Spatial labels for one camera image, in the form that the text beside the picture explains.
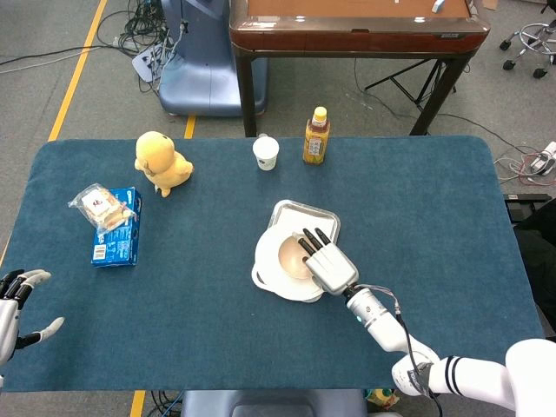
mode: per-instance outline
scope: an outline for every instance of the brown table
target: brown table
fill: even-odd
[[[488,35],[481,0],[231,0],[230,37],[245,136],[256,136],[251,61],[258,57],[437,59],[446,65],[410,135],[428,127]]]

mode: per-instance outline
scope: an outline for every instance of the tray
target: tray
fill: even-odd
[[[320,228],[332,242],[336,243],[340,233],[340,218],[331,211],[308,206],[292,200],[276,203],[268,227],[287,223],[292,231],[302,234],[303,228]]]

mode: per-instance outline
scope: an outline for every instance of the cardboard box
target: cardboard box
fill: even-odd
[[[141,195],[135,187],[110,189],[110,192],[120,202],[125,202],[136,213],[136,218],[130,217],[124,224],[102,236],[95,233],[91,263],[95,267],[135,265],[139,248]]]

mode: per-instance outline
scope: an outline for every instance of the table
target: table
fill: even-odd
[[[401,354],[383,352],[341,297],[285,301],[251,281],[255,245],[283,199],[340,217],[338,245],[361,282],[390,287],[410,331],[440,357],[503,362],[514,342],[542,336],[480,139],[333,137],[319,167],[301,160],[301,138],[282,139],[269,172],[250,140],[175,145],[195,173],[166,199],[134,170],[135,141],[38,152],[0,273],[52,273],[28,299],[22,333],[66,322],[16,352],[4,389],[391,387]],[[93,229],[66,202],[92,182],[142,193],[135,267],[91,267]]]
[[[256,136],[251,62],[261,56],[437,59],[446,69],[410,135],[425,135],[447,95],[488,35],[480,0],[232,0],[245,136]]]

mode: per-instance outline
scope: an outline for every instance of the yellow plush toy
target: yellow plush toy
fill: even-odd
[[[155,192],[162,191],[162,197],[186,182],[194,171],[193,164],[175,151],[174,142],[158,132],[147,132],[137,139],[136,158],[136,169],[155,184]]]

